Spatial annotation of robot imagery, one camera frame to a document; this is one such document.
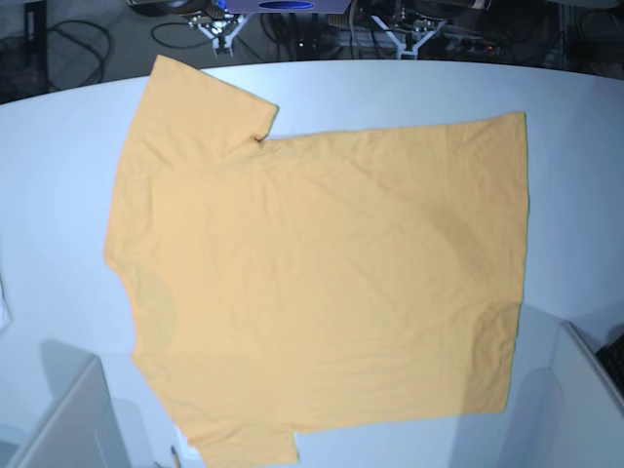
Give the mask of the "yellow orange T-shirt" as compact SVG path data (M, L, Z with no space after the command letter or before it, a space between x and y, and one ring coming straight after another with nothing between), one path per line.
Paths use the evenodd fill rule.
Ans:
M175 425L259 467L298 433L503 411L525 114L269 139L277 113L158 57L119 159L104 259Z

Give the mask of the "pencil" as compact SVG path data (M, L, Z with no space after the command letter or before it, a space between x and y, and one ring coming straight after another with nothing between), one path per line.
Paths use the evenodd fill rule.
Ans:
M175 446L171 446L171 455L172 455L174 467L175 468L181 468L181 463L180 463L179 457L178 457L178 455L176 453Z

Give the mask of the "grey partition panel left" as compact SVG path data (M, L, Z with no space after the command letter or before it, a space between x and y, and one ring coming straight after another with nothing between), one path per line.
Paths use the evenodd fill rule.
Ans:
M130 467L99 357L87 358L24 439L1 428L3 467Z

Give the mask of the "grey partition panel right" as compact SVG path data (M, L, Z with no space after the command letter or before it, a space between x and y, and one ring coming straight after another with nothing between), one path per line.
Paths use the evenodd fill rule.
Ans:
M569 342L564 357L563 380L571 385L565 393L571 398L572 411L583 427L623 435L623 396L582 333L570 322L563 323L563 334Z

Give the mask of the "black keyboard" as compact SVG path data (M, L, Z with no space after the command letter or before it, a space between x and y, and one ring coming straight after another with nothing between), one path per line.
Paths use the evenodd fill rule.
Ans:
M596 356L620 391L624 388L624 335L601 348Z

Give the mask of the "blue purple device box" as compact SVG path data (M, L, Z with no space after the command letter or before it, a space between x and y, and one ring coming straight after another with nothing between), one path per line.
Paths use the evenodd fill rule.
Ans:
M235 14L250 13L317 13L342 14L350 0L225 0L227 9Z

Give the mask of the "grey partition panel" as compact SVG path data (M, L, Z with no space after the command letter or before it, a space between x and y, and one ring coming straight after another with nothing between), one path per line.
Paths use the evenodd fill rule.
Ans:
M1 428L3 467L130 467L99 357L87 358L24 439Z
M571 398L572 411L583 427L623 435L623 396L582 333L570 322L563 323L563 334L569 342L564 357L563 380L571 385L565 393Z

